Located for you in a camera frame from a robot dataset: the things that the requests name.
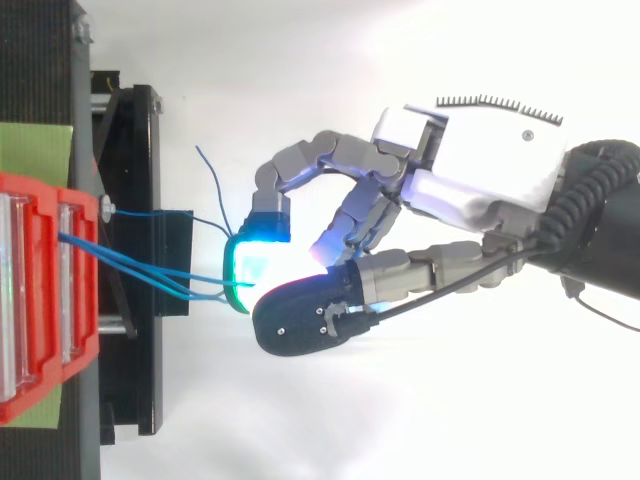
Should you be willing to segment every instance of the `white wall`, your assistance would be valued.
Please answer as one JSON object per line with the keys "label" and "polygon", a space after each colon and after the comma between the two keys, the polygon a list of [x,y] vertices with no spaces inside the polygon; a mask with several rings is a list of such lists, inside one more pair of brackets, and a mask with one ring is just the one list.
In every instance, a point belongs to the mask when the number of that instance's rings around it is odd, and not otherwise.
{"label": "white wall", "polygon": [[[391,104],[501,94],[564,113],[572,144],[640,141],[625,0],[83,4],[97,26],[93,67],[164,97],[163,207],[221,220],[198,143],[234,228],[258,165],[322,129],[366,138]],[[295,192],[294,237],[310,243],[349,187],[331,178]],[[461,237],[404,213],[381,248]],[[223,240],[195,227],[193,271],[220,275]],[[635,302],[585,298],[637,321]],[[533,267],[301,358],[262,352],[229,307],[191,312],[165,321],[164,426],[153,438],[119,430],[102,450],[104,479],[640,477],[640,336]]]}

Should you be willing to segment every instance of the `black cable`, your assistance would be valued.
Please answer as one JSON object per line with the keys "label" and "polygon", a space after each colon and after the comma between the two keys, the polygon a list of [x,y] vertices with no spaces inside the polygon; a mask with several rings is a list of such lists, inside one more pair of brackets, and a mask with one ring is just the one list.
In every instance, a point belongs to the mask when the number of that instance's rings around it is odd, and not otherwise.
{"label": "black cable", "polygon": [[588,303],[586,303],[584,300],[582,300],[580,297],[576,297],[575,301],[578,302],[578,304],[584,308],[586,308],[587,310],[589,310],[591,313],[595,313],[596,315],[604,318],[605,320],[609,320],[610,322],[615,323],[616,325],[619,325],[622,328],[626,328],[627,330],[631,330],[633,332],[640,332],[640,328],[631,326],[627,323],[621,322],[620,320],[617,320],[613,317],[610,317],[609,315],[607,315],[604,312],[601,312],[600,310],[598,310],[597,308],[593,308],[591,305],[589,305]]}
{"label": "black cable", "polygon": [[458,281],[453,282],[450,285],[447,285],[446,287],[443,287],[439,290],[435,290],[431,293],[429,293],[428,295],[425,295],[423,297],[420,297],[416,300],[413,300],[411,302],[407,302],[404,303],[402,305],[398,305],[397,307],[393,307],[390,308],[389,310],[386,310],[382,313],[379,314],[375,314],[373,315],[373,319],[374,323],[375,321],[382,321],[382,320],[386,320],[388,318],[391,318],[395,315],[400,315],[401,313],[406,313],[410,310],[413,310],[414,308],[418,308],[418,307],[422,307],[423,305],[426,305],[427,303],[431,303],[435,300],[438,300],[446,295],[449,295],[450,293],[454,293],[458,290],[460,290],[461,288],[464,288],[474,282],[477,282],[478,280],[486,277],[487,275],[489,275],[490,273],[495,272],[496,270],[498,270],[499,268],[505,267],[513,262],[516,262],[518,260],[522,260],[528,257],[532,257],[534,255],[543,255],[545,253],[549,253],[548,250],[545,249],[539,249],[539,248],[527,248],[525,250],[521,250],[519,252],[516,253],[512,253],[510,255],[507,255],[506,257],[501,258],[500,260],[496,260],[495,262],[487,265],[486,267],[481,268],[480,270],[478,270],[477,272],[472,273],[471,275],[468,275]]}
{"label": "black cable", "polygon": [[600,163],[562,193],[540,218],[540,229],[534,238],[553,251],[562,248],[567,234],[604,204],[610,193],[640,174],[640,147],[631,142],[599,140],[580,145],[574,151],[600,156],[603,149],[610,150],[608,161]]}
{"label": "black cable", "polygon": [[231,236],[233,235],[233,230],[231,230],[231,226],[229,225],[229,220],[227,220],[227,212],[225,212],[224,210],[224,202],[222,201],[222,189],[220,188],[218,175],[216,175],[216,171],[213,169],[213,166],[211,165],[211,163],[209,163],[209,160],[207,159],[207,157],[205,157],[204,153],[202,153],[202,150],[200,150],[200,147],[197,145],[196,145],[196,150],[198,150],[198,153],[204,160],[204,163],[206,163],[207,167],[209,167],[209,170],[211,170],[211,173],[213,174],[213,179],[216,181],[216,187],[218,187],[218,202],[220,203],[220,211],[222,212],[222,218],[224,218],[224,223],[227,226],[227,230],[229,231],[229,236]]}

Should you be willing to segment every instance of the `black metal frame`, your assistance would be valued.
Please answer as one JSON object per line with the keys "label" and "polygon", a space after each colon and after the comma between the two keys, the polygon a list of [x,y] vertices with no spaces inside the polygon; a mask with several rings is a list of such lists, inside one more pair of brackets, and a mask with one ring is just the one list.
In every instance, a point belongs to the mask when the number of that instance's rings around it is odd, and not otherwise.
{"label": "black metal frame", "polygon": [[[70,185],[92,194],[89,47],[74,0],[0,0],[0,122],[74,126]],[[0,428],[0,479],[100,478],[98,360],[62,386],[56,430]]]}
{"label": "black metal frame", "polygon": [[[110,95],[106,110],[93,115],[94,155],[105,191],[119,209],[153,212],[160,197],[158,96],[147,85]],[[116,215],[103,227],[101,242],[118,252],[153,265],[190,268],[192,220],[187,216]],[[103,265],[100,279],[100,313],[120,316],[133,329],[133,334],[127,328],[127,334],[100,337],[102,443],[109,444],[115,439],[114,424],[137,424],[140,435],[153,435],[161,427],[161,316],[185,315],[188,303]]]}
{"label": "black metal frame", "polygon": [[[83,13],[75,0],[0,0],[0,122],[73,125],[69,186],[97,197],[105,193],[102,175],[121,208],[152,211],[160,196],[156,94],[148,86],[118,90],[117,82],[109,82],[117,110],[106,123],[92,122],[91,85],[97,83],[91,81],[89,45],[72,33]],[[98,128],[95,144],[92,124]],[[100,175],[93,161],[99,145]],[[122,175],[124,162],[129,177]],[[101,228],[102,240],[124,253],[189,270],[192,222],[186,216],[116,217]],[[99,480],[100,441],[113,443],[114,424],[138,424],[142,435],[162,425],[158,316],[186,314],[188,305],[104,273],[109,293],[101,297],[101,309],[108,310],[111,299],[113,311],[129,321],[128,335],[101,336],[99,358],[63,384],[57,429],[0,428],[1,480]]]}

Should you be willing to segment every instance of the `red plastic bin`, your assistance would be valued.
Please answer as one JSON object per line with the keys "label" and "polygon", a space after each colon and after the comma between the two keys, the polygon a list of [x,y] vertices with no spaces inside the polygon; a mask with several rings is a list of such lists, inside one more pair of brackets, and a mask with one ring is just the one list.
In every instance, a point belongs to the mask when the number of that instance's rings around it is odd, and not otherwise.
{"label": "red plastic bin", "polygon": [[[4,310],[5,327],[9,324],[7,318],[15,317],[14,361],[19,372],[15,379],[15,395],[0,403],[2,425],[38,403],[61,382],[62,362],[58,320],[57,192],[32,178],[0,174],[0,195],[5,199],[4,205],[10,205],[11,225],[14,226],[10,245],[0,245],[0,250],[11,249],[14,261],[23,260],[19,264],[14,262],[11,269],[5,269],[11,273],[5,283],[12,280],[17,286],[24,287],[9,289],[14,295],[14,301],[9,302],[13,308]],[[10,344],[6,334],[10,329],[0,330],[0,335],[5,333],[6,347]],[[12,366],[7,361],[0,365],[4,367],[0,381],[5,385],[10,384],[7,376],[11,374],[7,364]]]}

